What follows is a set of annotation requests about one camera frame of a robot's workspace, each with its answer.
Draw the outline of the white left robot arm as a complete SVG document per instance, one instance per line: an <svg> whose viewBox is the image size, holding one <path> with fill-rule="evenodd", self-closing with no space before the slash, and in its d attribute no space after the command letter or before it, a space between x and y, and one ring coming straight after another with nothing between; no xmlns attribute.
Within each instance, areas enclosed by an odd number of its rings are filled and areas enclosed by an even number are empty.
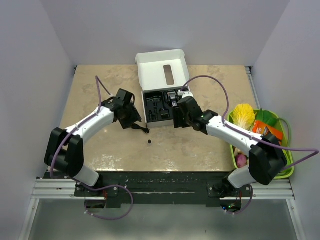
<svg viewBox="0 0 320 240"><path fill-rule="evenodd" d="M119 89L115 96L100 101L97 108L86 118L65 129L52 130L47 145L44 163L50 167L50 176L57 170L86 185L86 191L99 196L104 184L100 175L87 167L84 160L84 145L103 128L119 122L129 129L142 118L135 107L135 95Z"/></svg>

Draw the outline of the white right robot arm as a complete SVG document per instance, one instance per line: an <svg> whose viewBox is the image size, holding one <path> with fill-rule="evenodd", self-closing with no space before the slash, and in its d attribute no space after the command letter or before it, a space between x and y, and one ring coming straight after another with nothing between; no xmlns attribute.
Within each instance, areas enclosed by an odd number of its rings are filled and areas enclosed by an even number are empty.
<svg viewBox="0 0 320 240"><path fill-rule="evenodd" d="M248 165L228 173L212 188L221 197L235 196L252 183L268 185L287 165L279 140L272 133L263 136L246 131L212 110L202 111L192 96L183 97L174 107L174 127L188 128L219 138L248 157Z"/></svg>

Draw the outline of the black silver hair clipper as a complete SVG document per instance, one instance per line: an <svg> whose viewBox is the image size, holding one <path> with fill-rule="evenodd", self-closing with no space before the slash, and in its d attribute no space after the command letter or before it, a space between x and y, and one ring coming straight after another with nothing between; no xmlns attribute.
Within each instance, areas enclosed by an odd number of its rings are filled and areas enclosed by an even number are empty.
<svg viewBox="0 0 320 240"><path fill-rule="evenodd" d="M172 108L176 107L178 105L177 93L175 91L171 91L167 93L167 96L168 96L168 104L170 105L170 107Z"/></svg>

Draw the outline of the white clipper kit box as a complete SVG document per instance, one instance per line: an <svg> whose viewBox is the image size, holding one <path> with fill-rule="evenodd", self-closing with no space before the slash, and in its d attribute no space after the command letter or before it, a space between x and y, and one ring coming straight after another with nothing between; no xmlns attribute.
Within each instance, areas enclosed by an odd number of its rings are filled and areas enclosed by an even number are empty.
<svg viewBox="0 0 320 240"><path fill-rule="evenodd" d="M172 126L173 108L168 92L177 93L190 74L182 49L138 53L135 57L147 128Z"/></svg>

